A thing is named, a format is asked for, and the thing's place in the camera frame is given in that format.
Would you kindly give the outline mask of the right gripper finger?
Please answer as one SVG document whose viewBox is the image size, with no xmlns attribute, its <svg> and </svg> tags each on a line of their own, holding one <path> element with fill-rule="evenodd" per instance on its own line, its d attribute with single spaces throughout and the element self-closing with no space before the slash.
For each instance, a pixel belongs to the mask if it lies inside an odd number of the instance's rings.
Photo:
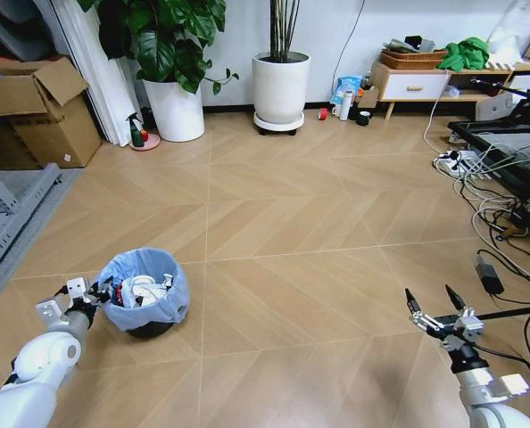
<svg viewBox="0 0 530 428">
<path fill-rule="evenodd" d="M 457 311 L 458 317 L 473 317 L 475 315 L 475 310 L 468 306 L 462 297 L 457 294 L 448 284 L 445 285 L 445 290 L 452 305 Z"/>
<path fill-rule="evenodd" d="M 424 332 L 439 332 L 440 324 L 421 310 L 416 298 L 408 288 L 404 289 L 406 304 L 410 311 L 410 322 Z"/>
</svg>

